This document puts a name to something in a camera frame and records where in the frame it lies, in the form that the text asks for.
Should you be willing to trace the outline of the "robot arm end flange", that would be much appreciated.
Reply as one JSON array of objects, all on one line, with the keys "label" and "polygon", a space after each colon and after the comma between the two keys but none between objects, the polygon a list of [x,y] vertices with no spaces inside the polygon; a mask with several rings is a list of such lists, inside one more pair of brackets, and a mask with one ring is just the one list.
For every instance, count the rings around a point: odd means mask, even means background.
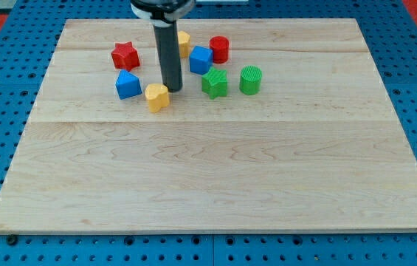
[{"label": "robot arm end flange", "polygon": [[187,15],[194,0],[130,0],[133,13],[155,27],[169,27]]}]

